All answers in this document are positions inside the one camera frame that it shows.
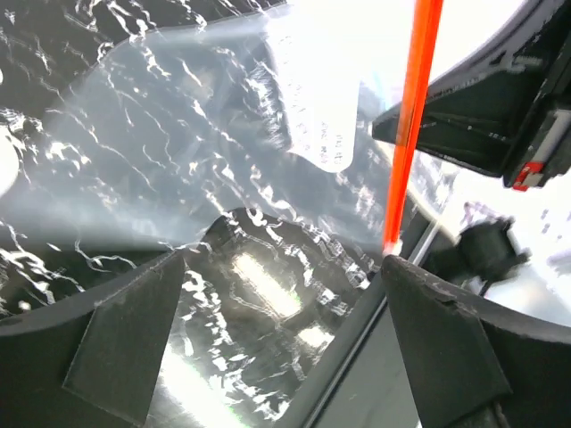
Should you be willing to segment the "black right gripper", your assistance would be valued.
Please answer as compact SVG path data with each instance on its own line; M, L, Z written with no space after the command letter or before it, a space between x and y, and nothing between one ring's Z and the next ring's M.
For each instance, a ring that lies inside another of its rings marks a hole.
M570 4L525 1L482 46L429 80L443 5L415 5L403 97L373 123L399 154L420 150L542 187L570 169Z

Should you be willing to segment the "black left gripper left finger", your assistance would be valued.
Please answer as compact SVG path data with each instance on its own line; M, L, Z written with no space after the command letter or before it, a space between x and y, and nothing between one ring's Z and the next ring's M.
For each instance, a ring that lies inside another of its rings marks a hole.
M173 251L2 320L1 425L143 426L184 271Z

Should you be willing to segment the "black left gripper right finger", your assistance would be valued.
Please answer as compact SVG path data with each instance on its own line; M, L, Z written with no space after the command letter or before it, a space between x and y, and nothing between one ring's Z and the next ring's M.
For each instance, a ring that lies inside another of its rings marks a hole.
M443 281L398 256L381 267L420 423L568 427L570 329Z

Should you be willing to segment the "clear bag with orange zipper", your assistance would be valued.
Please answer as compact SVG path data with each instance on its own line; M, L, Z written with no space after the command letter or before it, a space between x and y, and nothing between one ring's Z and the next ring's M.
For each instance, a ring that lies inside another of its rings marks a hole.
M2 2L2 426L418 425L371 135L413 11Z

